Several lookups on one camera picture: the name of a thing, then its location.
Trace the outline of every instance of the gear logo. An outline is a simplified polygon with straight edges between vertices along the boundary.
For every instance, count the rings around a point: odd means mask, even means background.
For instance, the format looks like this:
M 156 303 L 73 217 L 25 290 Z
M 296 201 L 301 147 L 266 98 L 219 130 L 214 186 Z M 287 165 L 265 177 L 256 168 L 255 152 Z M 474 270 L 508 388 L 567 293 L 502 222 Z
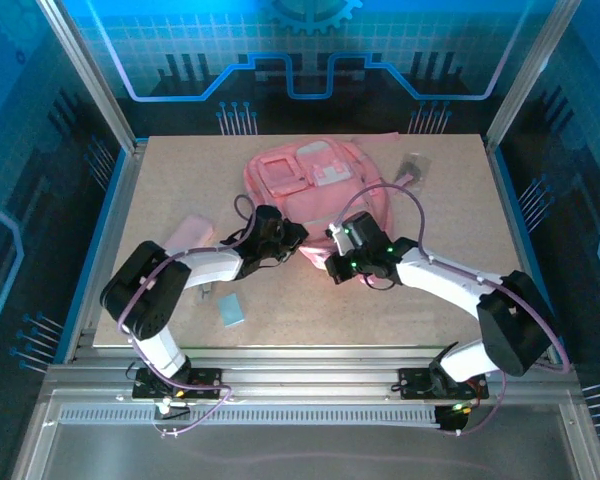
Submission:
M 25 49 L 43 26 L 36 0 L 0 0 L 0 30 L 19 49 Z
M 280 28 L 307 35 L 340 28 L 343 20 L 351 20 L 353 9 L 360 7 L 361 0 L 263 0 L 263 8 Z

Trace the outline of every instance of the pink sponge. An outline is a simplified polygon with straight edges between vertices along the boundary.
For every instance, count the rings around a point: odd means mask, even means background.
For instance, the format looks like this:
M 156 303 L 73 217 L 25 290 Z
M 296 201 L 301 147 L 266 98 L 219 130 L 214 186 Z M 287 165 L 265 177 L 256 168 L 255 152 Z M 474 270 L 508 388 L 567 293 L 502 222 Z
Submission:
M 213 223 L 201 215 L 189 215 L 164 243 L 170 254 L 205 245 L 213 235 Z

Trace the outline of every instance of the blue sponge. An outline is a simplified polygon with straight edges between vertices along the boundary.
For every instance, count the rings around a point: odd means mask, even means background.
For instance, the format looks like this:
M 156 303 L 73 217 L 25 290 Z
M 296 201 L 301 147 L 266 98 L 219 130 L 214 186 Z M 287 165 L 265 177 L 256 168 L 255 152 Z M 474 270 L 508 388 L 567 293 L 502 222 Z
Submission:
M 244 322 L 244 313 L 242 313 L 238 296 L 235 293 L 219 299 L 218 308 L 220 309 L 222 323 L 224 323 L 225 327 Z

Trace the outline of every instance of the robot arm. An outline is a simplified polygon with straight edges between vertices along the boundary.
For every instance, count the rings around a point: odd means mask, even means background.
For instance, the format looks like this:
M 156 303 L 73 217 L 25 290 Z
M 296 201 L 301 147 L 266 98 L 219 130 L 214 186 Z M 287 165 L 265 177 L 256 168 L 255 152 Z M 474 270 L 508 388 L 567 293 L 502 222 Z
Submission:
M 549 308 L 528 275 L 483 273 L 425 255 L 413 240 L 391 242 L 367 212 L 330 230 L 339 253 L 327 260 L 326 267 L 336 284 L 356 275 L 386 278 L 447 300 L 479 321 L 481 340 L 451 345 L 431 363 L 432 382 L 439 391 L 494 370 L 522 376 L 549 347 L 550 340 L 537 323 L 491 285 L 514 291 L 551 325 Z
M 284 261 L 308 237 L 300 224 L 283 219 L 275 207 L 255 211 L 254 227 L 238 245 L 236 232 L 221 243 L 221 251 L 202 251 L 169 263 L 147 286 L 124 319 L 122 329 L 164 377 L 189 384 L 191 365 L 167 327 L 186 288 L 209 282 L 240 280 L 266 259 Z M 154 242 L 143 242 L 102 291 L 100 303 L 117 321 L 132 296 L 152 271 L 170 257 Z

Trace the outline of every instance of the pink pouch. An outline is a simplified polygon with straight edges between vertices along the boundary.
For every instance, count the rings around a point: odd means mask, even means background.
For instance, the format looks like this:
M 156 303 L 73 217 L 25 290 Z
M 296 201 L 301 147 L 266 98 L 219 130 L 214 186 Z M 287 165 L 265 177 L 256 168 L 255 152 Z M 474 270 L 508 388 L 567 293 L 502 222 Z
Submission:
M 276 206 L 307 229 L 309 237 L 300 251 L 320 269 L 335 251 L 325 234 L 329 224 L 356 193 L 382 181 L 376 165 L 358 147 L 360 139 L 364 137 L 350 142 L 330 137 L 304 139 L 261 153 L 244 170 L 247 192 L 256 205 Z M 377 139 L 387 138 L 373 136 L 372 141 Z M 385 189 L 359 197 L 347 216 L 360 210 L 371 213 L 391 235 L 393 219 Z

